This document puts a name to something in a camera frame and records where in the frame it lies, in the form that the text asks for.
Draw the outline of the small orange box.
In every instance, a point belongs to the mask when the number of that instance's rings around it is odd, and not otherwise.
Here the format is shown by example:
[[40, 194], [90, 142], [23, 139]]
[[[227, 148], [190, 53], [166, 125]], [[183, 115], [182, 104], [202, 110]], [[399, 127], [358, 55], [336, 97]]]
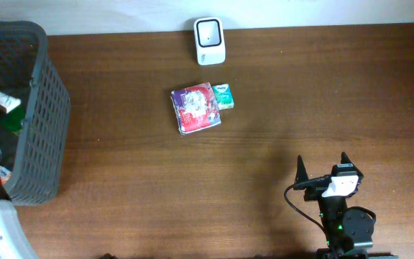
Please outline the small orange box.
[[12, 176], [12, 172], [5, 168], [4, 166], [0, 165], [0, 180], [1, 184], [4, 185]]

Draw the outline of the green lid jar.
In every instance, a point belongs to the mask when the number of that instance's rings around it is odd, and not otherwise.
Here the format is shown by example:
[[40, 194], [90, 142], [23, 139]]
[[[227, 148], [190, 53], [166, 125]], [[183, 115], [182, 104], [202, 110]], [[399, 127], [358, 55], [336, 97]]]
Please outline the green lid jar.
[[23, 129], [26, 111], [23, 106], [17, 108], [6, 114], [0, 121], [0, 124], [14, 135], [19, 135]]

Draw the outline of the green kleenex tissue pack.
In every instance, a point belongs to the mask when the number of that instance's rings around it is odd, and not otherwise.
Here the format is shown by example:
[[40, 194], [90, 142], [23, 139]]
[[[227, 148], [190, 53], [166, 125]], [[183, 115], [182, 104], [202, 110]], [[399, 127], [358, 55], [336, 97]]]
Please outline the green kleenex tissue pack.
[[229, 84], [213, 86], [213, 92], [220, 110], [234, 108], [234, 99]]

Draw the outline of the red purple tissue pack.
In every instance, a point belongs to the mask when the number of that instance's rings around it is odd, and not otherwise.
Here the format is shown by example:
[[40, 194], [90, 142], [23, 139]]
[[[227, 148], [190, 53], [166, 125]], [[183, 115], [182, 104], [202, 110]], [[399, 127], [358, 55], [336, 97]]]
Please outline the red purple tissue pack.
[[220, 125], [219, 106], [210, 83], [172, 91], [170, 98], [181, 135]]

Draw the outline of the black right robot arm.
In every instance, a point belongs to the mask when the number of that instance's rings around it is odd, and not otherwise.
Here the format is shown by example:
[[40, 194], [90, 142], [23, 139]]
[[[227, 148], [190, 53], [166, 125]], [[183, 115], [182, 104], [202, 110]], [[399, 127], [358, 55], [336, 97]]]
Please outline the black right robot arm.
[[319, 207], [317, 222], [295, 205], [291, 207], [316, 224], [323, 232], [327, 248], [316, 251], [317, 258], [395, 258], [391, 253], [369, 253], [373, 247], [372, 235], [376, 214], [360, 206], [347, 206], [346, 200], [359, 190], [363, 173], [341, 154], [341, 162], [334, 165], [328, 175], [310, 179], [303, 159], [299, 156], [294, 184], [287, 190], [303, 190], [304, 201], [316, 201]]

